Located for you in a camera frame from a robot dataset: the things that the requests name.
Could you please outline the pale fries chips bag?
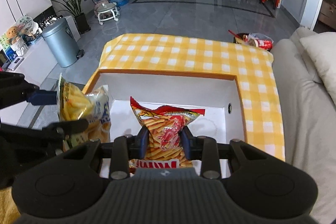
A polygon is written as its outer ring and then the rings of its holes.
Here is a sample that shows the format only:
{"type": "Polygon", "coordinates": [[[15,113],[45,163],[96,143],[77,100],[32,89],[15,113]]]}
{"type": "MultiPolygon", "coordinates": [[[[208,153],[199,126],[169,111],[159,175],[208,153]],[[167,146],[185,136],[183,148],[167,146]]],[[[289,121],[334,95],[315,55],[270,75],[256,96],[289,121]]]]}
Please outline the pale fries chips bag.
{"type": "Polygon", "coordinates": [[[61,122],[86,119],[87,129],[71,135],[63,142],[67,151],[91,139],[110,142],[110,107],[108,85],[103,85],[89,94],[84,94],[76,85],[59,77],[57,89],[58,116],[61,122]]]}

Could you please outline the red Mimi shrimp sticks bag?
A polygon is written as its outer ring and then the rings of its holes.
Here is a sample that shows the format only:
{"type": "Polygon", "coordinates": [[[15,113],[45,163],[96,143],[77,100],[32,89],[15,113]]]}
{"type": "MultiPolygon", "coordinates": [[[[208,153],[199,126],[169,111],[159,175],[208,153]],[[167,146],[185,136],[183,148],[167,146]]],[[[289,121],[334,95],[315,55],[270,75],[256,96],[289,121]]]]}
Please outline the red Mimi shrimp sticks bag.
{"type": "Polygon", "coordinates": [[[150,109],[130,98],[130,106],[140,125],[149,130],[149,143],[143,159],[129,161],[131,173],[138,168],[190,168],[192,161],[185,157],[179,133],[185,126],[205,115],[205,109],[184,109],[163,105],[150,109]]]}

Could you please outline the white side cabinet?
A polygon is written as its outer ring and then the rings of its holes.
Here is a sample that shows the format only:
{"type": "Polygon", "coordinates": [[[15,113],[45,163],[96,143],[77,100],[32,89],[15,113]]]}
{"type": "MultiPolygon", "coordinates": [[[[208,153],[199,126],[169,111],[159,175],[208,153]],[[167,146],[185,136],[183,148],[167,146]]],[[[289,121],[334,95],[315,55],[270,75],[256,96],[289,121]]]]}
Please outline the white side cabinet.
{"type": "MultiPolygon", "coordinates": [[[[41,86],[56,64],[57,61],[49,46],[40,36],[37,38],[37,42],[29,47],[29,50],[23,56],[23,61],[16,67],[14,73],[22,73],[25,75],[27,82],[41,86]]],[[[1,121],[16,125],[27,106],[27,102],[21,102],[2,109],[1,121]]]]}

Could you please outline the orange cardboard box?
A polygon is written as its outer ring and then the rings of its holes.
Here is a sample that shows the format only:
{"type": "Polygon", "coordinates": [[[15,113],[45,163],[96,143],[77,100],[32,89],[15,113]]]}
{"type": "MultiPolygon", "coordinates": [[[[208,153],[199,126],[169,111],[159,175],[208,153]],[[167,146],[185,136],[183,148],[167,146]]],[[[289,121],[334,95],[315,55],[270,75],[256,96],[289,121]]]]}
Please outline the orange cardboard box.
{"type": "Polygon", "coordinates": [[[191,72],[104,69],[87,86],[87,93],[104,87],[109,98],[109,139],[149,131],[137,168],[201,170],[182,147],[181,132],[206,136],[218,143],[245,138],[242,101],[236,78],[191,72]]]}

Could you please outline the grey metal trash bin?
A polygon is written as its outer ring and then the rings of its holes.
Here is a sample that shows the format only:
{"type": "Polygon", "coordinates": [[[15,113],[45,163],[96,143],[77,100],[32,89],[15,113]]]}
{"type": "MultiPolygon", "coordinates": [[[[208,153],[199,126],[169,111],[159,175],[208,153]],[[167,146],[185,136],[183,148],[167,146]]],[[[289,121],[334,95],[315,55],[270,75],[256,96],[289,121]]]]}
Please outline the grey metal trash bin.
{"type": "Polygon", "coordinates": [[[84,50],[76,43],[65,18],[60,18],[44,28],[42,37],[62,68],[71,66],[84,56],[84,50]]]}

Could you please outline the yellow checkered tablecloth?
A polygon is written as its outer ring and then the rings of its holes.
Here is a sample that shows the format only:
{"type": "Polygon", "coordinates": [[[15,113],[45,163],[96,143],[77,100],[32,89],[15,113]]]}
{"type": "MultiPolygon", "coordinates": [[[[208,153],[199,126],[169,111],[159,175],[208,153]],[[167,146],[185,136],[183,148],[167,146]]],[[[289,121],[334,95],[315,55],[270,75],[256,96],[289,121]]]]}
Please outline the yellow checkered tablecloth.
{"type": "Polygon", "coordinates": [[[111,180],[114,140],[91,139],[15,176],[11,198],[18,223],[270,223],[237,206],[224,181],[234,147],[256,148],[284,159],[284,130],[273,56],[257,47],[154,34],[124,34],[103,48],[87,82],[104,69],[191,72],[236,78],[245,138],[218,143],[221,179],[206,179],[190,168],[138,168],[111,180]]]}

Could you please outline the potted long-leaf plant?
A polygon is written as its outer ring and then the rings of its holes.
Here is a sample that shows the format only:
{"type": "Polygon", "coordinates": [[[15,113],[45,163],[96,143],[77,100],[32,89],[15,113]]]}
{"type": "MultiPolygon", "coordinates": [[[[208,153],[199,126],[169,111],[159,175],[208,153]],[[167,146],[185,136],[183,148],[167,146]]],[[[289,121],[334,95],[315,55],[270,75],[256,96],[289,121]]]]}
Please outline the potted long-leaf plant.
{"type": "Polygon", "coordinates": [[[58,3],[62,5],[63,9],[61,11],[69,12],[76,23],[77,30],[80,34],[84,34],[91,30],[85,13],[82,9],[83,0],[50,0],[53,3],[58,3]]]}

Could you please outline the grey sofa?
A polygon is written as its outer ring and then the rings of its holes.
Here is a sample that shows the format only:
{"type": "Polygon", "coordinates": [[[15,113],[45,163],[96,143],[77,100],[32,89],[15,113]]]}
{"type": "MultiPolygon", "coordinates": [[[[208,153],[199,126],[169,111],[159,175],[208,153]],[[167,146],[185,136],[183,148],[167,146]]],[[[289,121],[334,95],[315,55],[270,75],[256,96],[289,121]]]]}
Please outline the grey sofa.
{"type": "Polygon", "coordinates": [[[314,178],[318,198],[311,216],[335,223],[335,103],[300,43],[317,34],[300,27],[272,49],[284,125],[285,158],[314,178]]]}

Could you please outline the small white stool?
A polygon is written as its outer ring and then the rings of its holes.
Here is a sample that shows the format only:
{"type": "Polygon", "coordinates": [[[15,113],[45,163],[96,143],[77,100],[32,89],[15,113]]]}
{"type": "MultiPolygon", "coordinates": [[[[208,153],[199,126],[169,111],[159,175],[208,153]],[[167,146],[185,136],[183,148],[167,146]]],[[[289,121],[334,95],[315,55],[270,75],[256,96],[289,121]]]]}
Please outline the small white stool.
{"type": "Polygon", "coordinates": [[[95,3],[94,6],[95,18],[102,26],[108,20],[119,21],[120,12],[116,2],[109,2],[108,0],[101,0],[95,3]]]}

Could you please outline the floor bin with snack wrappers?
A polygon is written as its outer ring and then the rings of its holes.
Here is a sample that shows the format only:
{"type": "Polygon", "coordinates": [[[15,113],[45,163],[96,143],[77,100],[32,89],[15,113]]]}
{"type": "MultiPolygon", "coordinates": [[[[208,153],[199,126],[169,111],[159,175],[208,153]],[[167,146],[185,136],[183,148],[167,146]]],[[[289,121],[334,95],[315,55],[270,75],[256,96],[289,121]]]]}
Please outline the floor bin with snack wrappers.
{"type": "Polygon", "coordinates": [[[234,33],[231,30],[228,32],[234,37],[235,44],[242,44],[251,47],[257,47],[266,51],[271,51],[273,48],[273,40],[261,33],[234,33]]]}

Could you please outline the beige cushion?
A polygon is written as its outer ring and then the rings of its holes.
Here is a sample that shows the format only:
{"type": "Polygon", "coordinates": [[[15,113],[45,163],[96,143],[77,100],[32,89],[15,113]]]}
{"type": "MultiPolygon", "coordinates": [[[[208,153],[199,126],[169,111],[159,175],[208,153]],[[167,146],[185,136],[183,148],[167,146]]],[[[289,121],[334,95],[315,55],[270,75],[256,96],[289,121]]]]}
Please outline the beige cushion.
{"type": "Polygon", "coordinates": [[[324,32],[300,39],[327,92],[335,103],[335,32],[324,32]]]}

